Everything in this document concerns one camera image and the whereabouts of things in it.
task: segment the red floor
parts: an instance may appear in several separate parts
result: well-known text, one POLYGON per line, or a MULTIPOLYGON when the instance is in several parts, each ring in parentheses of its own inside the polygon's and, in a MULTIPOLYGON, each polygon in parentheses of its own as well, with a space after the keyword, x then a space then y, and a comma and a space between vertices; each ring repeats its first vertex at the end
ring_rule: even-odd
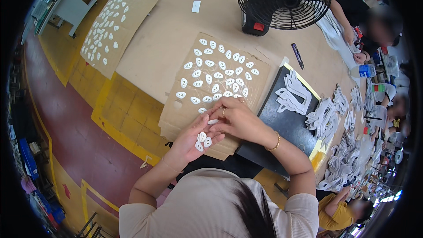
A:
MULTIPOLYGON (((79 186, 83 178, 111 203, 118 207, 125 204, 135 181, 151 166, 140 169, 143 160, 91 120, 92 108, 70 84, 61 84, 37 37, 28 37, 24 48, 28 82, 52 138, 53 155, 79 186)), ((93 194, 88 195, 116 215, 93 194)), ((164 198, 158 199, 158 205, 164 198)))

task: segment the black shirt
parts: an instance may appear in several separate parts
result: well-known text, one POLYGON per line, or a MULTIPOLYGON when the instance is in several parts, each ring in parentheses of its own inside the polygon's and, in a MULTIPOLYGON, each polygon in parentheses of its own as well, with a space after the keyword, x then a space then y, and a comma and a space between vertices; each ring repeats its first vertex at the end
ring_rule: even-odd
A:
MULTIPOLYGON (((362 0, 336 0, 336 2, 341 5, 345 17, 351 26, 356 27, 359 26, 360 23, 367 22, 367 10, 369 6, 362 0)), ((361 38, 361 42, 364 44, 363 50, 367 51, 370 56, 380 47, 380 44, 370 40, 364 35, 361 38)))

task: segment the beige shirt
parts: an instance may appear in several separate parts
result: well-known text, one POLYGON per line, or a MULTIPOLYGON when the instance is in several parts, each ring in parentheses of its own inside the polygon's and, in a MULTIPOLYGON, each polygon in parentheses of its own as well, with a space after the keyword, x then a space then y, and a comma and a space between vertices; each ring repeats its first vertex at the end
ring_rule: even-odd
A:
MULTIPOLYGON (((148 204, 126 204, 119 209, 120 238, 132 237, 248 237, 234 203, 233 189, 240 180, 261 204, 262 186, 254 179, 203 168, 184 176, 158 209, 148 204)), ((293 195, 283 210, 266 194, 278 237, 315 237, 319 228, 317 199, 310 194, 293 195)))

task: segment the black fan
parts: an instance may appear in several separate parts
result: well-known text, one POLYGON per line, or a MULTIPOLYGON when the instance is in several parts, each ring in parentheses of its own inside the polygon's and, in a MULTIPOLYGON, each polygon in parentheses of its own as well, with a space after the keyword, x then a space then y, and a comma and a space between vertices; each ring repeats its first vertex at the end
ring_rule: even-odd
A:
POLYGON ((262 36, 269 27, 302 29, 321 19, 331 0, 238 0, 242 30, 262 36))

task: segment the thin bracelet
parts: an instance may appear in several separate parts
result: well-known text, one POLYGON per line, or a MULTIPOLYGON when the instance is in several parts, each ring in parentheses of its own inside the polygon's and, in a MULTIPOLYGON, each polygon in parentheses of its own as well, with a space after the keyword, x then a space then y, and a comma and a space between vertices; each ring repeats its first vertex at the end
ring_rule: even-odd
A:
POLYGON ((163 163, 167 166, 167 167, 169 167, 170 169, 172 169, 173 171, 175 171, 176 173, 179 173, 179 174, 182 174, 184 171, 182 170, 181 172, 179 172, 179 171, 176 171, 175 169, 173 169, 170 165, 168 165, 166 162, 165 162, 165 157, 163 156, 162 158, 161 158, 161 160, 163 161, 163 163))
POLYGON ((269 152, 275 151, 276 148, 278 148, 279 147, 279 144, 280 144, 280 135, 279 135, 279 133, 277 131, 275 131, 275 132, 276 132, 276 135, 278 135, 278 144, 273 149, 269 149, 269 148, 266 148, 265 147, 265 149, 268 150, 269 152))

